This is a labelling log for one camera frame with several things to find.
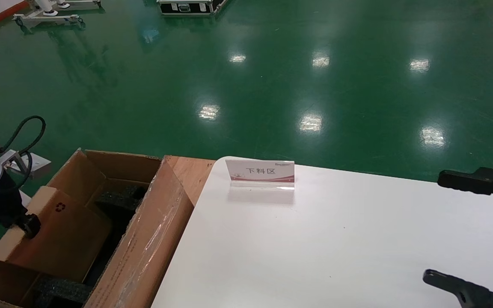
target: cardboard flap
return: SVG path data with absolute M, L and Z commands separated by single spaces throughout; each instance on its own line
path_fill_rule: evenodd
M 82 282 L 110 232 L 110 223 L 67 194 L 41 187 L 28 209 L 41 221 L 32 239 L 18 227 L 0 240 L 0 261 Z
M 105 178 L 86 155 L 77 150 L 47 186 L 63 191 L 79 204 L 87 204 Z
M 146 308 L 193 211 L 193 204 L 163 162 L 84 308 Z
M 19 305 L 38 276 L 35 271 L 0 261 L 0 307 Z
M 85 155 L 107 178 L 149 183 L 161 159 L 153 156 L 86 150 Z

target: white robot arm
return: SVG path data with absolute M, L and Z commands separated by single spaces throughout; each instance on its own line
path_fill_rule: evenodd
M 8 150 L 20 129 L 32 119 L 39 119 L 42 124 L 37 138 L 29 146 L 18 152 Z M 35 214 L 26 214 L 27 209 L 22 205 L 19 189 L 28 178 L 33 177 L 33 172 L 45 171 L 50 165 L 50 161 L 29 152 L 30 148 L 41 139 L 44 132 L 45 120 L 38 115 L 33 115 L 24 119 L 5 146 L 0 147 L 0 224 L 5 228 L 17 225 L 30 238 L 39 232 L 41 223 Z M 15 183 L 7 171 L 19 173 L 22 178 L 18 183 Z

